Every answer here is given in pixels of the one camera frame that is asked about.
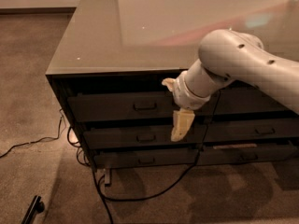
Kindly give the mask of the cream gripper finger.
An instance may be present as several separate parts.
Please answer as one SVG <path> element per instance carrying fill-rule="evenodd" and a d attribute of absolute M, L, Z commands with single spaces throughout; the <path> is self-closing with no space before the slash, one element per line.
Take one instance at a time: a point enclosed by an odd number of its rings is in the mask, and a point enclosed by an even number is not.
<path fill-rule="evenodd" d="M 166 86 L 169 91 L 173 91 L 174 90 L 174 83 L 175 83 L 175 80 L 173 78 L 170 78 L 170 77 L 165 78 L 162 81 L 162 85 Z"/>
<path fill-rule="evenodd" d="M 181 108 L 173 112 L 173 129 L 171 132 L 171 140 L 173 142 L 181 141 L 194 121 L 195 114 L 192 110 Z"/>

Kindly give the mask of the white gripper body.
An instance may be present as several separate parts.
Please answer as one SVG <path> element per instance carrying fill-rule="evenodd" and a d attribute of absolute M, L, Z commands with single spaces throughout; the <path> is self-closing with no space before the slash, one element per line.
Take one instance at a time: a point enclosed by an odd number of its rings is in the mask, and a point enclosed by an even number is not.
<path fill-rule="evenodd" d="M 180 108 L 198 110 L 210 100 L 210 96 L 200 97 L 193 94 L 186 85 L 186 74 L 187 72 L 183 71 L 173 83 L 174 101 Z"/>

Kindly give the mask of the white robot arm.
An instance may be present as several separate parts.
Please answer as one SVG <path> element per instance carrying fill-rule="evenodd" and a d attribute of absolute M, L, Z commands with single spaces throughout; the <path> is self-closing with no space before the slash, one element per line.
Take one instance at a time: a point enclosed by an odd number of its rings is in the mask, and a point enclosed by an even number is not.
<path fill-rule="evenodd" d="M 192 126 L 194 112 L 236 80 L 259 88 L 299 113 L 299 62 L 266 52 L 254 35 L 215 30 L 203 37 L 198 59 L 188 70 L 162 81 L 178 105 L 173 112 L 171 140 L 182 140 Z"/>

